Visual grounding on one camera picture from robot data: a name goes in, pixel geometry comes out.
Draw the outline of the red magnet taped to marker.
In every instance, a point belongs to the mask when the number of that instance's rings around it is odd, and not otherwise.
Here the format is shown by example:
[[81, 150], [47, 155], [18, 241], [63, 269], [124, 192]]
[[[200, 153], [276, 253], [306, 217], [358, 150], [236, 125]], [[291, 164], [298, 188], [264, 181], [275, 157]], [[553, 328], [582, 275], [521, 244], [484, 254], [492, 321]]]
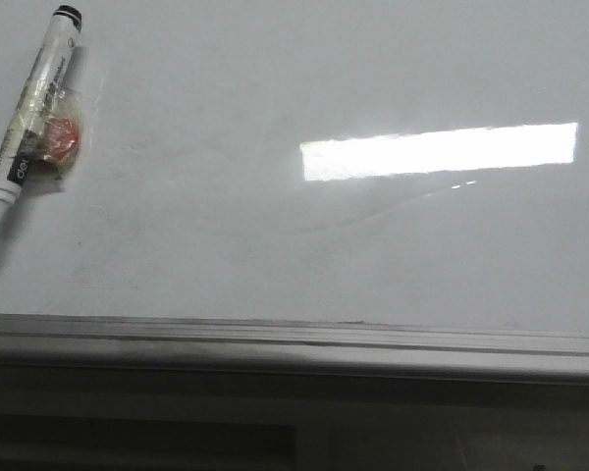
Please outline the red magnet taped to marker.
[[80, 95], [71, 89], [61, 89], [45, 120], [40, 155], [33, 161], [29, 177], [42, 183], [62, 181], [79, 158], [82, 133]]

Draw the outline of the white black whiteboard marker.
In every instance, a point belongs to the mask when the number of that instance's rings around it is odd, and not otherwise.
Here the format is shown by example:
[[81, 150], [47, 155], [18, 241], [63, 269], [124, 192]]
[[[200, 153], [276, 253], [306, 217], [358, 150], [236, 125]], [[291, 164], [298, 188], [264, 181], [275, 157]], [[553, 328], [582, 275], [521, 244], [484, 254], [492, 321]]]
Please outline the white black whiteboard marker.
[[0, 147], [0, 224], [21, 195], [43, 140], [82, 29], [81, 12], [54, 12]]

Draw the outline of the white whiteboard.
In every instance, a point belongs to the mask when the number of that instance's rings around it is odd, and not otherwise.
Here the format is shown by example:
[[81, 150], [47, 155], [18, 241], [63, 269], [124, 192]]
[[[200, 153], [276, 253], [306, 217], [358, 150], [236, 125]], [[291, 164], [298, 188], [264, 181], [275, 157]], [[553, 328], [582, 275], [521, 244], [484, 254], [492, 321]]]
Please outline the white whiteboard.
[[589, 1], [79, 1], [0, 313], [589, 334]]

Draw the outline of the grey aluminium whiteboard frame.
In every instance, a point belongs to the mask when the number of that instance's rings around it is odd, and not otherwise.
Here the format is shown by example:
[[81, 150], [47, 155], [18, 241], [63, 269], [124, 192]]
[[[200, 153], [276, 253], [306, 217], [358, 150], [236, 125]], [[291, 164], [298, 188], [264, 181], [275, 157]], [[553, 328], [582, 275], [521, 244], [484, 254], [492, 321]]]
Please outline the grey aluminium whiteboard frame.
[[589, 334], [0, 314], [0, 364], [589, 385]]

